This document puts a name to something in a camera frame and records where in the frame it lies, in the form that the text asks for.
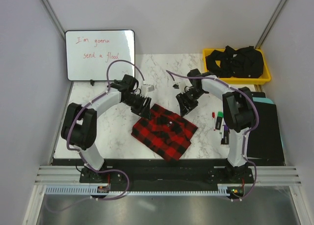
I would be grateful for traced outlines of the red black plaid shirt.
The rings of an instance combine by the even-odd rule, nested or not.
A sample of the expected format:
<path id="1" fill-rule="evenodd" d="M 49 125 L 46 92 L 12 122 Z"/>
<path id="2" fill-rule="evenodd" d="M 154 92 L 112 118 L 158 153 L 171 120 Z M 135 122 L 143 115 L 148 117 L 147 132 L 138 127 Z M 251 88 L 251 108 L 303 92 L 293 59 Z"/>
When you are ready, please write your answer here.
<path id="1" fill-rule="evenodd" d="M 150 109 L 150 120 L 141 118 L 131 135 L 169 163 L 176 163 L 191 145 L 198 127 L 158 104 Z"/>

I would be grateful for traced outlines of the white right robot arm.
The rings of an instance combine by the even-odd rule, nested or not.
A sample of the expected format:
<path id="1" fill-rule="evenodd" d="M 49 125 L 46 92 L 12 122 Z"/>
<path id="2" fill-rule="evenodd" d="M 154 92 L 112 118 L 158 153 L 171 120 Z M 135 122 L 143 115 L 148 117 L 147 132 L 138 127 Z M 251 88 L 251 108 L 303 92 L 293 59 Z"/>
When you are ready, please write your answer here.
<path id="1" fill-rule="evenodd" d="M 203 94 L 212 94 L 222 101 L 224 123 L 230 132 L 227 158 L 230 167 L 224 171 L 224 175 L 227 181 L 237 182 L 242 178 L 240 167 L 248 162 L 249 134 L 258 127 L 260 121 L 251 90 L 247 87 L 233 87 L 210 72 L 201 73 L 198 69 L 191 70 L 187 76 L 174 73 L 170 73 L 170 76 L 186 78 L 191 83 L 188 86 L 182 81 L 174 82 L 173 85 L 173 88 L 180 90 L 176 99 L 182 117 L 198 106 L 198 99 Z"/>

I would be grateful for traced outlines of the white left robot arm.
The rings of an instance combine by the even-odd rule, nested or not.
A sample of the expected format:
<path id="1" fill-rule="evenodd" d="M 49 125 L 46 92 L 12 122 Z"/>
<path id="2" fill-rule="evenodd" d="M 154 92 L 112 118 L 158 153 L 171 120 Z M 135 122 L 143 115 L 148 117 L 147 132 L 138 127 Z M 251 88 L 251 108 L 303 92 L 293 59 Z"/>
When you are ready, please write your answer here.
<path id="1" fill-rule="evenodd" d="M 108 85 L 108 90 L 86 104 L 71 103 L 68 105 L 61 138 L 66 140 L 68 150 L 77 151 L 86 167 L 91 169 L 91 177 L 96 182 L 107 179 L 107 169 L 102 167 L 105 160 L 100 155 L 95 140 L 97 137 L 97 120 L 108 109 L 123 103 L 131 112 L 141 118 L 150 120 L 151 98 L 148 93 L 154 90 L 153 85 L 141 84 L 131 75 L 115 80 Z"/>

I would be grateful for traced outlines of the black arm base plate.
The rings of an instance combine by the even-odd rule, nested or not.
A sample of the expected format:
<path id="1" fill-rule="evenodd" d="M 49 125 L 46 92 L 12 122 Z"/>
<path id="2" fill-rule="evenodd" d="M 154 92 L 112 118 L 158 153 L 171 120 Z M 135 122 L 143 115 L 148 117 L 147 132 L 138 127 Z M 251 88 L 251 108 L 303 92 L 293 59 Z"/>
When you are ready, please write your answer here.
<path id="1" fill-rule="evenodd" d="M 108 183 L 112 191 L 197 192 L 216 191 L 219 184 L 248 185 L 253 173 L 248 164 L 233 170 L 226 159 L 181 159 L 176 163 L 155 159 L 108 159 L 96 173 L 82 168 L 81 183 Z"/>

